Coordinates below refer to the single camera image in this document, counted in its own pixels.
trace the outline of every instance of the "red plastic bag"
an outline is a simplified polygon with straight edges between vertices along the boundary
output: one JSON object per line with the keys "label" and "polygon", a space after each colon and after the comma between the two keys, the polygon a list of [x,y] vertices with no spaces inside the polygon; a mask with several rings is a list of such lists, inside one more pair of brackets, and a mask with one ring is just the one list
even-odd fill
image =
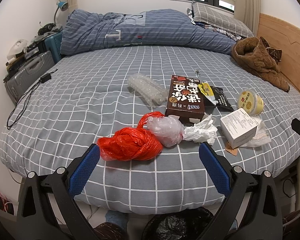
{"label": "red plastic bag", "polygon": [[137,128],[125,127],[114,136],[99,138],[97,144],[100,155],[105,161],[120,160],[151,160],[162,151],[162,144],[156,136],[143,128],[148,117],[163,117],[160,112],[145,114],[139,121]]}

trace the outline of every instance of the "blue comforter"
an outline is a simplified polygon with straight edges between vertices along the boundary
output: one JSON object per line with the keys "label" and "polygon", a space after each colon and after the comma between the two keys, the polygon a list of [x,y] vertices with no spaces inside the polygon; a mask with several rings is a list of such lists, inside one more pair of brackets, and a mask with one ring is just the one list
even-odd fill
{"label": "blue comforter", "polygon": [[128,45],[176,45],[231,55],[235,41],[193,25],[182,12],[164,9],[138,15],[97,14],[77,9],[68,17],[61,53],[74,55]]}

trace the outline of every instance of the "wooden bed frame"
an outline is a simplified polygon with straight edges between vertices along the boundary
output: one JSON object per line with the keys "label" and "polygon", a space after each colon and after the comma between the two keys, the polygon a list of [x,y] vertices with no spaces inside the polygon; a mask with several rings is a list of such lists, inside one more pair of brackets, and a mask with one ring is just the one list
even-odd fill
{"label": "wooden bed frame", "polygon": [[257,36],[264,37],[271,47],[282,49],[281,72],[300,92],[300,29],[261,13]]}

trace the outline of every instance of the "gray suitcase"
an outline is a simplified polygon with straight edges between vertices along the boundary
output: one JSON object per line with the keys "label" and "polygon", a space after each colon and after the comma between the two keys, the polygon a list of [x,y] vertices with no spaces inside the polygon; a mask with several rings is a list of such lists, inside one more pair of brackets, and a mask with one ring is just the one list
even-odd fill
{"label": "gray suitcase", "polygon": [[42,53],[25,63],[4,86],[12,102],[16,105],[27,89],[54,66],[50,51]]}

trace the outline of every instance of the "gray checkered bedsheet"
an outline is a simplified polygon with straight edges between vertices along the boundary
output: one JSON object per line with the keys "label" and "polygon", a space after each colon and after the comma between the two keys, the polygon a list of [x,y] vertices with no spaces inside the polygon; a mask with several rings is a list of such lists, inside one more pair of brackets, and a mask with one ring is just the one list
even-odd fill
{"label": "gray checkered bedsheet", "polygon": [[[293,118],[300,119],[300,94],[294,88],[285,93],[245,72],[230,56],[184,47],[135,46],[66,57],[55,68],[59,70],[40,85],[18,124],[2,133],[1,160],[22,176],[30,171],[50,174],[81,156],[98,137],[136,127],[150,111],[164,113],[165,106],[151,108],[128,89],[127,78],[137,72],[168,89],[171,75],[194,77],[198,69],[202,80],[224,89],[233,106],[242,89],[253,88],[265,102],[261,117],[272,138],[268,145],[240,148],[236,157],[227,153],[220,117],[228,112],[206,106],[217,119],[213,148],[232,165],[258,174],[267,169],[276,176],[300,155],[300,137],[290,128]],[[223,196],[200,162],[198,147],[182,141],[150,161],[100,160],[76,199],[139,214],[221,202]]]}

